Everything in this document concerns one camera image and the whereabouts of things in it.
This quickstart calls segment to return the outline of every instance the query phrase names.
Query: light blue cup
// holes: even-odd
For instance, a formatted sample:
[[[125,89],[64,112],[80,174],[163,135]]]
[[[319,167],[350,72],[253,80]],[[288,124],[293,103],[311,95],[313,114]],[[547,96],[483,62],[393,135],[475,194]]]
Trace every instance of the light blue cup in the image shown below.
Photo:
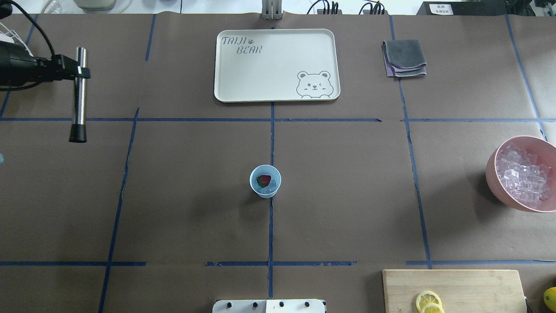
[[[276,189],[273,192],[259,192],[261,187],[259,186],[259,184],[257,184],[257,177],[261,175],[269,175],[271,177],[270,179],[274,180],[274,182],[276,183]],[[278,170],[272,165],[259,165],[253,170],[253,172],[251,172],[251,176],[249,176],[249,183],[251,184],[251,189],[253,189],[253,191],[258,194],[259,197],[268,199],[274,197],[276,192],[278,192],[278,189],[282,184],[282,176],[280,175],[280,172],[278,172]]]

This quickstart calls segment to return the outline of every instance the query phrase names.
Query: bear drawing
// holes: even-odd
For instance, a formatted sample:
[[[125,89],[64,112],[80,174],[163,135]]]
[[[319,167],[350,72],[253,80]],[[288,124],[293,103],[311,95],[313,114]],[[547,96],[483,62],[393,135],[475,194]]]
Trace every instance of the bear drawing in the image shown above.
[[[318,74],[308,74],[301,71],[297,74],[297,78],[299,79],[297,93],[302,99],[329,99],[334,92],[334,88],[330,84],[330,73],[327,71]]]

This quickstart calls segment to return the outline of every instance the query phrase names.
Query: red strawberry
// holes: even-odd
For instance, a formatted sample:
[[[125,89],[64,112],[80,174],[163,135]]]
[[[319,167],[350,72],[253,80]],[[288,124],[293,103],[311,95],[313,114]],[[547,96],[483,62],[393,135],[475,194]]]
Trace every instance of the red strawberry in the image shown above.
[[[270,184],[270,176],[269,175],[261,175],[257,177],[257,184],[261,187],[266,187]]]

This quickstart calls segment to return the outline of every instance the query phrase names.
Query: folded towel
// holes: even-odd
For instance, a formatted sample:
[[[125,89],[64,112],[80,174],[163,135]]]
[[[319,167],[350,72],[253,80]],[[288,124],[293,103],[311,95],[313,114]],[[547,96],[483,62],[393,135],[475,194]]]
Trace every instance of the folded towel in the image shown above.
[[[388,77],[426,75],[426,59],[419,40],[383,41],[382,51]]]

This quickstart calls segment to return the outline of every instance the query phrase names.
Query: yellow lemon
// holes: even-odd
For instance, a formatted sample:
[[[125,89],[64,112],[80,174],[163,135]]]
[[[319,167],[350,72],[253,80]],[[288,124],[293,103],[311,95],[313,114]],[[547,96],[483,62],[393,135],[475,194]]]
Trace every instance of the yellow lemon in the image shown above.
[[[429,303],[421,309],[420,313],[444,313],[444,309],[436,303]]]
[[[422,312],[422,309],[427,304],[437,304],[440,308],[442,308],[442,301],[440,300],[440,297],[430,290],[421,292],[415,299],[415,307],[417,308],[417,312]]]
[[[556,312],[556,287],[548,288],[544,292],[544,304],[552,311]]]

